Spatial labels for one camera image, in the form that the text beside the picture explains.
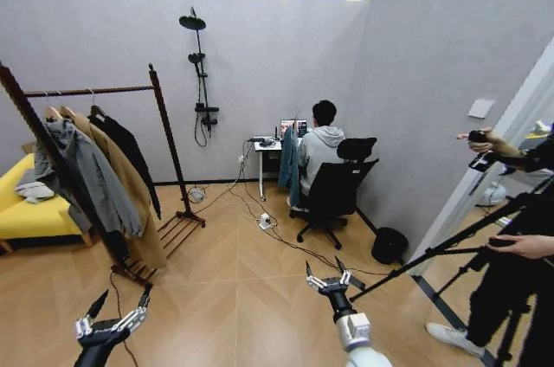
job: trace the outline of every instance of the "yellow sofa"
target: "yellow sofa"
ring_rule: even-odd
[[[80,235],[91,246],[88,233],[83,234],[68,214],[69,203],[55,196],[38,204],[27,203],[14,188],[23,173],[35,167],[30,153],[0,178],[0,243],[8,252],[13,251],[10,239]]]

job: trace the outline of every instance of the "clothing rack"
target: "clothing rack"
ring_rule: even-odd
[[[2,82],[6,92],[10,96],[11,100],[16,105],[17,110],[25,119],[25,122],[35,134],[36,140],[40,143],[48,155],[50,161],[56,169],[56,173],[60,178],[63,185],[68,187],[69,191],[73,194],[77,205],[81,211],[85,214],[88,221],[96,228],[100,235],[100,239],[104,243],[108,253],[115,262],[112,266],[112,270],[118,274],[123,274],[128,278],[144,285],[149,279],[156,273],[157,269],[149,269],[144,264],[138,261],[128,261],[127,256],[123,256],[122,253],[110,242],[107,235],[106,228],[100,220],[96,209],[89,199],[87,193],[79,186],[76,179],[73,178],[71,170],[65,158],[58,150],[55,141],[50,137],[46,128],[42,124],[41,119],[35,112],[35,109],[29,103],[29,98],[41,98],[41,97],[57,97],[57,96],[77,96],[77,95],[95,95],[103,93],[125,93],[125,92],[137,92],[145,90],[153,90],[158,103],[158,110],[162,124],[164,125],[165,137],[167,138],[167,144],[170,148],[171,158],[173,165],[175,166],[175,172],[177,174],[178,185],[181,190],[182,200],[184,202],[184,211],[178,211],[168,222],[163,224],[159,229],[160,241],[163,243],[164,250],[166,251],[166,257],[169,259],[172,254],[184,243],[184,241],[192,234],[192,232],[201,225],[206,226],[206,221],[194,214],[190,208],[189,196],[187,194],[186,186],[184,183],[183,172],[181,171],[181,164],[179,163],[179,157],[177,155],[177,148],[175,146],[175,140],[173,138],[173,132],[169,118],[167,116],[167,109],[165,108],[164,96],[162,95],[162,88],[159,84],[158,74],[154,70],[152,64],[148,65],[151,85],[148,86],[135,86],[135,87],[116,87],[116,88],[98,88],[98,89],[78,89],[78,90],[65,90],[65,91],[48,91],[48,92],[29,92],[25,93],[16,78],[10,72],[10,69],[3,66],[0,62],[0,82]],[[175,228],[183,220],[188,220],[186,224],[180,229]],[[182,235],[184,231],[192,224],[193,227],[188,233]]]

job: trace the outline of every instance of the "person's hand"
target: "person's hand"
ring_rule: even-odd
[[[494,150],[496,146],[502,145],[504,143],[504,139],[496,136],[493,133],[492,127],[484,127],[483,129],[480,129],[481,132],[485,134],[487,142],[469,142],[469,149],[471,149],[474,152],[477,153],[483,153],[490,150]],[[458,136],[456,136],[456,139],[463,140],[467,139],[469,137],[469,133],[461,133]]]
[[[527,259],[540,259],[554,254],[554,237],[550,235],[496,235],[494,238],[515,241],[504,248],[486,245],[495,252],[519,254]]]

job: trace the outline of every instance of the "white desk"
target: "white desk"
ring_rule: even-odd
[[[256,136],[257,138],[273,138],[270,136]],[[302,138],[298,138],[298,146],[300,146],[300,142],[302,142]],[[280,141],[276,140],[275,145],[269,146],[267,148],[260,146],[260,142],[254,142],[254,150],[258,152],[258,157],[260,158],[260,176],[258,178],[258,184],[260,185],[260,199],[262,201],[266,201],[266,196],[263,195],[263,152],[268,151],[280,151]]]

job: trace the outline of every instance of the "robotic arm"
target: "robotic arm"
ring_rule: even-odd
[[[340,278],[319,279],[313,276],[306,261],[306,281],[331,302],[332,319],[338,329],[338,338],[343,350],[348,353],[346,367],[392,367],[389,359],[373,350],[370,339],[371,324],[365,313],[358,313],[346,298],[352,272],[335,257],[341,271]]]
[[[94,322],[106,301],[108,291],[106,290],[94,301],[87,314],[75,322],[75,334],[83,348],[75,362],[75,367],[102,367],[106,365],[113,347],[125,341],[146,320],[151,288],[152,284],[147,283],[138,302],[138,307],[122,319]]]

